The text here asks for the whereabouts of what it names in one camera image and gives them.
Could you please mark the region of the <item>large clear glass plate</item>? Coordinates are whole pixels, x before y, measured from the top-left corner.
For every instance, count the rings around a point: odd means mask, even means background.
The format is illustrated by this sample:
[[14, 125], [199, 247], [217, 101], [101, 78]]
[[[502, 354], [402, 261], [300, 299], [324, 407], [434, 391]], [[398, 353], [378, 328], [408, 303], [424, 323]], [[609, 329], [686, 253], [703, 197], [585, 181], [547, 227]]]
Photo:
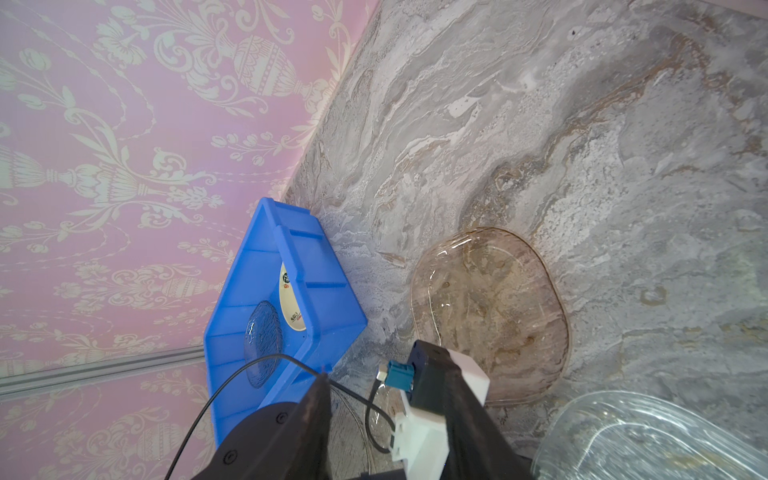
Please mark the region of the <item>large clear glass plate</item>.
[[673, 403], [600, 391], [563, 408], [532, 472], [537, 479], [765, 479], [767, 456]]

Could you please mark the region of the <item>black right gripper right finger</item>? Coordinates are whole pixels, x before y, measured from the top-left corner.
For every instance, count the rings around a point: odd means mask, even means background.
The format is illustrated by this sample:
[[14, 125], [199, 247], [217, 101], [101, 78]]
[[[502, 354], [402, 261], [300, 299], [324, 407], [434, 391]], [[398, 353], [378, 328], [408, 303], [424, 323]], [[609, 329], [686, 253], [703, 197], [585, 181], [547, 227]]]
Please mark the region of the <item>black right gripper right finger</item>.
[[438, 479], [531, 479], [489, 414], [457, 372], [446, 375], [449, 455]]

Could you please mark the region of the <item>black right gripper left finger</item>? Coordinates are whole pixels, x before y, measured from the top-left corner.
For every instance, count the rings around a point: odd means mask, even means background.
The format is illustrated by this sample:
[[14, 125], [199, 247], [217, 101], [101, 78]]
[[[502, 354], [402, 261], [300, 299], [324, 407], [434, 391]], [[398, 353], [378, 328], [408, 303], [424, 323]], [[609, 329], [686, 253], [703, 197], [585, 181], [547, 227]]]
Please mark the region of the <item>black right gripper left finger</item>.
[[242, 420], [198, 479], [330, 479], [331, 385], [325, 374], [298, 403], [275, 403]]

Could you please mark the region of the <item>cream plate with calligraphy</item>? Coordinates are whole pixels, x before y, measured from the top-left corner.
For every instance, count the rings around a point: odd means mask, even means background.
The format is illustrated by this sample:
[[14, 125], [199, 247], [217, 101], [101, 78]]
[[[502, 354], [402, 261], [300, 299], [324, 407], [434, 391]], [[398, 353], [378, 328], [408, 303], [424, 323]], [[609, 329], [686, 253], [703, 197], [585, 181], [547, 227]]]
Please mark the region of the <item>cream plate with calligraphy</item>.
[[281, 313], [287, 326], [297, 332], [305, 331], [303, 315], [284, 264], [281, 265], [278, 291]]

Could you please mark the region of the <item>blue plastic bin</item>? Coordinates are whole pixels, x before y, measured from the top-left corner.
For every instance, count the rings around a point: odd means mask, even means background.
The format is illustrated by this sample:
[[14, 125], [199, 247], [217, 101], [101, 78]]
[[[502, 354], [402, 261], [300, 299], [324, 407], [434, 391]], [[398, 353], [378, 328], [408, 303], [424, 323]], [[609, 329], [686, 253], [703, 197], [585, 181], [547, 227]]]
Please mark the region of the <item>blue plastic bin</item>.
[[260, 408], [299, 402], [367, 319], [320, 222], [259, 201], [203, 337], [215, 440]]

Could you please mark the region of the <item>left aluminium corner post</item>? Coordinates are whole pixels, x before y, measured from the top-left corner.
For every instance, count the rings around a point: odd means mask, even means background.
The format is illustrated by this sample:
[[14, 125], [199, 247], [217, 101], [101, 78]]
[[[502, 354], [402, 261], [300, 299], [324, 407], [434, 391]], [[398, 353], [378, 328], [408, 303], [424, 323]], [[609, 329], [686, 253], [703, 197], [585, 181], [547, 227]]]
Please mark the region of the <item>left aluminium corner post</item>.
[[6, 377], [1, 380], [1, 400], [186, 365], [202, 361], [203, 358], [203, 347], [194, 346]]

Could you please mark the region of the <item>pink glass plate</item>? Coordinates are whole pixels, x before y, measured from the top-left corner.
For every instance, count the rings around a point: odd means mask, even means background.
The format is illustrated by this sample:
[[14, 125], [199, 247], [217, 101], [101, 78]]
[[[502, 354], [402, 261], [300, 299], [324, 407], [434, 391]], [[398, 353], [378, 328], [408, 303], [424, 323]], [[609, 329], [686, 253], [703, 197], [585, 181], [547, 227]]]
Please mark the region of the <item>pink glass plate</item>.
[[500, 228], [459, 233], [428, 248], [411, 280], [417, 338], [474, 359], [489, 405], [542, 396], [569, 355], [565, 308], [539, 254]]

